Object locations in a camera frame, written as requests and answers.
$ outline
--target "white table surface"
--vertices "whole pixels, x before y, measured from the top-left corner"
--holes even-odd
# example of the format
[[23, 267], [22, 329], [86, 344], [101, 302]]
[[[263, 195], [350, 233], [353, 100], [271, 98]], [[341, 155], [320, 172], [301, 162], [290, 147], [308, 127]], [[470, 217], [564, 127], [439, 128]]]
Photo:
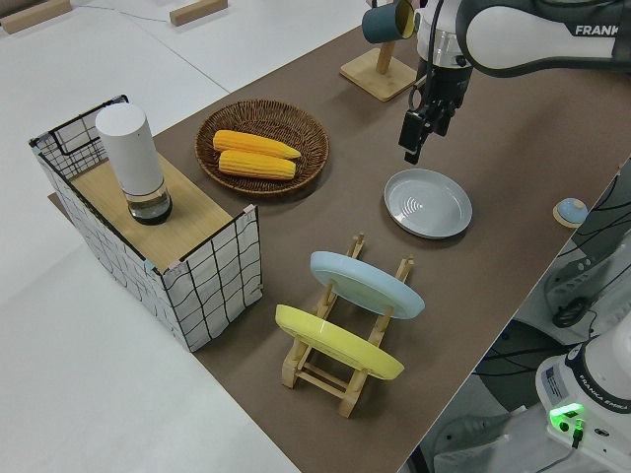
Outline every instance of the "white table surface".
[[176, 28], [169, 11], [191, 0], [110, 2], [229, 92], [358, 27], [369, 8], [363, 0], [229, 0], [227, 9]]
[[188, 2], [75, 0], [0, 30], [2, 471], [296, 471], [98, 263], [48, 201], [28, 140], [119, 94], [156, 134], [359, 25], [367, 7], [234, 0], [178, 29], [116, 11], [171, 3]]

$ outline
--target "dark blue mug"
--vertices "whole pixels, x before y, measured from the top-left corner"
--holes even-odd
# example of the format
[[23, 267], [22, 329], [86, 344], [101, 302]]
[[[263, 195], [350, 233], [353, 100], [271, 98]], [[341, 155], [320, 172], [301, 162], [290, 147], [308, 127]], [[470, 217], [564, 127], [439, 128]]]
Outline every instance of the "dark blue mug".
[[390, 42], [408, 39], [414, 34], [414, 7], [408, 0], [394, 0], [392, 3], [377, 6], [364, 14], [362, 32], [367, 42]]

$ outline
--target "brown table mat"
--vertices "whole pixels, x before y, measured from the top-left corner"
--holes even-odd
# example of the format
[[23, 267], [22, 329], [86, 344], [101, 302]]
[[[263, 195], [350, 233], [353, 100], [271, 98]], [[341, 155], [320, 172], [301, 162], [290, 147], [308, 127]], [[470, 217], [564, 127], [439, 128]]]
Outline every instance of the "brown table mat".
[[[407, 94], [383, 103], [338, 73], [368, 49], [359, 30], [350, 32], [156, 137], [158, 150], [234, 215], [251, 199], [211, 180], [193, 151], [213, 111], [276, 99], [312, 114], [329, 134], [330, 162], [311, 194], [254, 202], [263, 299], [195, 354], [305, 472], [396, 471], [571, 235], [552, 218], [554, 204], [573, 196], [593, 205], [631, 149], [624, 75], [557, 70], [495, 79], [474, 72], [448, 136], [431, 136], [419, 165], [465, 189], [471, 225], [445, 240], [413, 236], [383, 202], [387, 180], [410, 168], [397, 146]], [[415, 68], [414, 50], [410, 40], [394, 55]], [[274, 308], [311, 310], [321, 292], [311, 253], [344, 252], [358, 231], [367, 238], [362, 259], [387, 272], [415, 256], [408, 283], [427, 308], [416, 319], [392, 321], [382, 347], [405, 371], [394, 381], [369, 379], [347, 420], [324, 391], [300, 381], [295, 390], [281, 385], [291, 338], [275, 325]], [[344, 301], [330, 320], [363, 335], [373, 322]]]

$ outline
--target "yellow corn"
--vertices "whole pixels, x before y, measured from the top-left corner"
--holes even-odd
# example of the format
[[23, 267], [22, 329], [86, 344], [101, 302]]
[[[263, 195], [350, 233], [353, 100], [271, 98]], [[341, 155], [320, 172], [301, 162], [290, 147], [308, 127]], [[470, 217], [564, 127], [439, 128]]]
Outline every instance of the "yellow corn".
[[217, 130], [213, 137], [213, 148], [219, 152], [240, 150], [285, 160], [293, 160], [300, 157], [300, 151], [285, 143], [233, 130]]
[[289, 180], [296, 175], [296, 164], [259, 153], [226, 150], [219, 157], [219, 170], [225, 174], [245, 177]]

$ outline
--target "wicker basket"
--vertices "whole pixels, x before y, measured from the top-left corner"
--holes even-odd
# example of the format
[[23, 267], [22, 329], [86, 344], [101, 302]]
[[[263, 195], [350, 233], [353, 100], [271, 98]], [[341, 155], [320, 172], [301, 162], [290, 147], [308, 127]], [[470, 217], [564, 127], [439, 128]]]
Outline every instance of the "wicker basket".
[[[220, 153], [213, 148], [217, 130], [235, 130], [281, 141], [301, 152], [296, 177], [291, 180], [227, 175], [219, 171]], [[238, 101], [216, 111], [204, 121], [195, 142], [197, 161], [213, 179], [255, 197], [278, 197], [312, 182], [328, 158], [328, 137], [309, 114], [293, 105], [271, 100]]]

